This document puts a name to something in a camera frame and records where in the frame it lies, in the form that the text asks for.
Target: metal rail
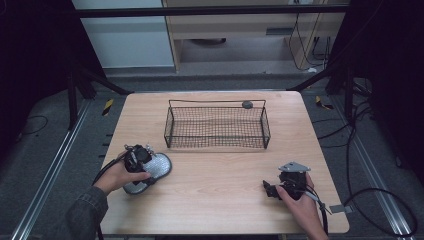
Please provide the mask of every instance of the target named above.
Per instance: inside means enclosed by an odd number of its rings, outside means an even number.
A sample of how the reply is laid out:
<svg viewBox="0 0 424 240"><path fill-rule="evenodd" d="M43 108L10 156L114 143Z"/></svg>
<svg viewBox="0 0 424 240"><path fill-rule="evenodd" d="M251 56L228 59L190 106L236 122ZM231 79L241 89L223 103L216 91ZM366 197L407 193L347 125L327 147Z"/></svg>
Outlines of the metal rail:
<svg viewBox="0 0 424 240"><path fill-rule="evenodd" d="M43 181L40 184L40 187L37 190L37 193L32 199L32 202L29 205L27 211L25 212L25 215L19 222L18 226L15 228L12 234L12 240L25 240L28 238L32 227L34 226L34 223L37 220L37 217L40 214L41 209L43 208L44 203L47 200L49 192L53 187L57 176L59 175L60 169L62 168L62 165L66 160L69 150L71 149L72 144L81 128L81 125L86 117L90 104L91 101L84 100L83 106L81 106L81 110L79 113L79 120L75 124L75 127L72 130L69 130L66 134L61 146L59 147L59 150L56 153L56 156L53 159L52 164L50 165L49 170L47 171Z"/></svg>
<svg viewBox="0 0 424 240"><path fill-rule="evenodd" d="M78 18L152 17L228 14L338 13L359 10L349 4L252 5L123 9L79 9L49 13Z"/></svg>
<svg viewBox="0 0 424 240"><path fill-rule="evenodd" d="M344 124L347 124L347 120L344 118L345 115L342 113L342 110L341 110L343 109L341 100L338 99L337 97L331 97L331 99L335 103L335 108L337 109L339 115L342 117ZM364 172L368 178L368 181L370 182L370 185L375 188L388 190L386 183L384 182L383 178L378 173L377 168L372 163L372 160L370 156L368 155L367 150L365 149L365 146L363 145L359 136L356 136L353 139L352 143L353 143L353 146L355 147L354 149L356 150L358 159L362 165L362 168L364 169ZM394 198L390 195L383 194L383 193L376 193L376 196L393 231L396 234L410 233L411 229L408 223L406 222L406 219L403 216L402 212L400 211L400 208L397 205ZM412 236L409 238L399 238L399 239L414 240L415 237Z"/></svg>

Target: sleeve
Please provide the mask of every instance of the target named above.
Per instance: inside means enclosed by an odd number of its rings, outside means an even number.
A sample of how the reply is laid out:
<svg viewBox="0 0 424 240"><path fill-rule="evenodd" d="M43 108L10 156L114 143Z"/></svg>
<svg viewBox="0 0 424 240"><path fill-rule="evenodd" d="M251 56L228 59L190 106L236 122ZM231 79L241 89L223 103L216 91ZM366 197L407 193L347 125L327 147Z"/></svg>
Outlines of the sleeve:
<svg viewBox="0 0 424 240"><path fill-rule="evenodd" d="M106 194L97 187L91 187L77 198L43 240L95 239L96 230L107 210Z"/></svg>

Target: person's left hand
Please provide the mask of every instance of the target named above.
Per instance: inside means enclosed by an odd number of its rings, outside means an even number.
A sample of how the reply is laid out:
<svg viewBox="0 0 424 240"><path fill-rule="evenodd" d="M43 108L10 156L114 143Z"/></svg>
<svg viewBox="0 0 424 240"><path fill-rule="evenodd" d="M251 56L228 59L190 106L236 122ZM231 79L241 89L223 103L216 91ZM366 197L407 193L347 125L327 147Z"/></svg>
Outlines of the person's left hand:
<svg viewBox="0 0 424 240"><path fill-rule="evenodd" d="M148 172L128 172L124 161L121 160L110 167L93 186L100 188L106 195L109 195L109 193L123 187L127 183L142 181L150 176Z"/></svg>

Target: cable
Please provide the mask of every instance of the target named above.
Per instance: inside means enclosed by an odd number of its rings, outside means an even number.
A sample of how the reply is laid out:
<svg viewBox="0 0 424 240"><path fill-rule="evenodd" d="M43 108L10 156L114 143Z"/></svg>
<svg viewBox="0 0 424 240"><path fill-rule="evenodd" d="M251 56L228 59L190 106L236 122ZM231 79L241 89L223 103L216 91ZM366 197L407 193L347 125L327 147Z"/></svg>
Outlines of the cable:
<svg viewBox="0 0 424 240"><path fill-rule="evenodd" d="M346 52L348 50L352 50L352 45L357 44L358 37L364 32L366 27L370 24L370 22L374 19L374 17L377 15L378 11L383 5L384 0L380 0L378 3L379 5L376 7L375 11L371 14L371 16L366 20L366 22L363 24L363 26L360 27L360 29L354 34L354 36L349 38L349 41L343 46L343 48L337 53L332 54L334 57L331 57L326 64L326 69L322 72L317 73L315 76L312 76L310 79L304 81L303 83L300 83L296 85L295 87L288 88L288 91L302 91L306 87L310 86L311 84L314 84L315 82L321 80L324 77L328 77L334 73L334 71L338 67L343 67L343 64L345 64L346 61L349 59L343 59L346 58L346 56L350 56L349 54L346 55Z"/></svg>
<svg viewBox="0 0 424 240"><path fill-rule="evenodd" d="M336 120L341 121L342 119L340 119L340 118L327 118L327 119L312 121L312 123L319 123L319 122L326 122L326 121L336 121Z"/></svg>
<svg viewBox="0 0 424 240"><path fill-rule="evenodd" d="M29 134L37 133L37 132L43 130L47 126L47 123L49 122L49 119L45 116L42 116L42 115L36 115L36 116L28 117L27 120L33 119L33 118L44 118L44 120L45 120L44 125L41 126L39 129L34 130L32 132L23 132L22 135L29 135Z"/></svg>
<svg viewBox="0 0 424 240"><path fill-rule="evenodd" d="M334 146L320 145L321 148L338 148L338 147L345 147L345 146L347 146L347 143L342 144L342 145L334 145Z"/></svg>
<svg viewBox="0 0 424 240"><path fill-rule="evenodd" d="M309 197L311 197L314 201L316 201L318 203L319 209L321 211L321 216L322 216L322 225L323 225L322 228L324 229L325 234L328 236L327 212L330 215L332 215L331 212L328 211L328 209L325 207L325 204L323 202L321 202L321 199L319 198L318 193L315 191L315 189L313 189L308 184L306 184L305 193L306 193L306 195L308 195Z"/></svg>
<svg viewBox="0 0 424 240"><path fill-rule="evenodd" d="M308 57L306 56L306 50L305 50L305 47L304 47L303 42L302 42L302 39L301 39L301 37L300 37L300 32L299 32L298 22L299 22L299 13L297 13L297 14L296 14L296 21L295 21L295 23L294 23L293 31L292 31L292 33L290 34L290 38L289 38L289 50L290 50L290 53L291 53L291 55L292 55L293 59L295 59L295 57L294 57L294 54L293 54L293 51L292 51L292 48L291 48L291 40L292 40L292 37L293 37L293 33L294 33L294 32L295 32L295 30L297 29L297 34L298 34L298 36L299 36L299 42L300 42L300 45L301 45L302 50L303 50L303 56L304 56L304 58L306 59L306 61L307 61L310 65L312 65L312 67L321 66L322 64L314 64L314 63L311 63L311 62L308 60ZM298 70L301 70L301 71L307 70L307 69L302 69L302 68L300 68L299 66L297 66L296 61L294 61L294 65L296 66L296 68L297 68Z"/></svg>
<svg viewBox="0 0 424 240"><path fill-rule="evenodd" d="M345 128L346 128L346 127L348 127L348 126L349 126L349 123L347 123L346 125L344 125L343 127L339 128L339 129L337 129L336 131L331 132L331 133L329 133L329 134L327 134L327 135L324 135L324 136L318 137L317 139L318 139L318 140L320 140L320 139L324 139L324 138L327 138L327 137L333 136L334 134L336 134L336 133L340 132L341 130L345 129Z"/></svg>
<svg viewBox="0 0 424 240"><path fill-rule="evenodd" d="M108 164L106 164L106 166L104 166L99 173L97 173L96 177L93 180L93 183L91 185L94 185L101 176L103 176L103 174L109 169L111 168L113 165L115 165L116 163L118 163L119 161L121 161L122 159L124 159L125 157L125 153L122 154L121 156L119 156L116 159L113 159L112 161L110 161ZM97 237L99 238L99 240L104 240L103 237L103 233L102 233L102 228L100 227L100 225L97 228Z"/></svg>
<svg viewBox="0 0 424 240"><path fill-rule="evenodd" d="M371 97L372 92L368 90L367 82L365 81L365 86L357 83L355 80L353 81L353 85L355 87L354 92L363 97Z"/></svg>
<svg viewBox="0 0 424 240"><path fill-rule="evenodd" d="M357 121L357 119L359 119L359 117L361 117L361 116L363 117L363 115L365 115L366 113L369 113L369 109L370 109L369 107L363 109L362 111L360 111L358 113L359 106L361 106L362 104L365 104L367 102L368 101L364 101L361 104L359 104L358 107L356 107L355 113L354 113L354 121L352 121L352 125L351 125L352 130L351 130L351 133L349 134L347 148L346 148L346 178L347 178L347 185L348 185L348 191L349 191L349 198L344 202L343 205L346 206L347 203L352 202L354 204L354 206L356 207L356 209L358 210L358 212L362 215L362 217L364 217L369 223L371 223L371 225L373 225L377 229L381 230L382 232L384 232L384 233L386 233L390 236L393 236L393 237L411 237L416 233L416 231L418 229L418 221L417 221L415 215L413 214L412 210L408 207L408 205L401 198L399 198L398 196L396 196L395 194L393 194L393 193L391 193L387 190L379 189L379 188L365 188L365 189L362 189L362 190L360 190L360 191L358 191L354 194L352 193L352 184L350 182L350 167L349 167L350 166L350 157L349 157L349 155L350 155L350 144L351 144L351 142L352 142L352 140L353 140L353 138L356 134L356 121ZM370 192L370 191L379 191L379 192L384 192L386 194L389 194L389 195L393 196L394 198L396 198L396 200L398 200L398 202L400 202L405 207L405 209L411 215L413 223L414 223L413 228L412 228L410 233L408 233L408 234L397 234L397 233L393 233L389 230L386 230L386 229L384 229L384 227L382 227L382 226L378 225L377 223L375 223L374 221L372 221L361 210L361 208L358 206L358 204L355 202L354 199L358 195L361 195L365 192Z"/></svg>
<svg viewBox="0 0 424 240"><path fill-rule="evenodd" d="M330 39L331 39L331 37L327 37L327 44L325 46L324 53L316 54L315 53L315 49L316 49L316 47L318 45L318 42L320 40L320 37L314 37L314 47L312 48L312 56L314 57L315 60L323 61L322 65L324 66L324 68L326 68L327 61L328 61L328 56L330 55Z"/></svg>

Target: wire basket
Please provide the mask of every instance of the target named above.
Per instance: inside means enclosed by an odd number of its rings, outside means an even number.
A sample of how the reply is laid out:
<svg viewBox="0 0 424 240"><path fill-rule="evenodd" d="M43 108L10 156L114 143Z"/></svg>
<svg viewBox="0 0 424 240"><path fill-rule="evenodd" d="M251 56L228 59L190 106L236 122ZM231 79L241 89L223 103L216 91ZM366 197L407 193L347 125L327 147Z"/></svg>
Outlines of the wire basket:
<svg viewBox="0 0 424 240"><path fill-rule="evenodd" d="M265 100L169 100L168 148L267 148L271 133Z"/></svg>

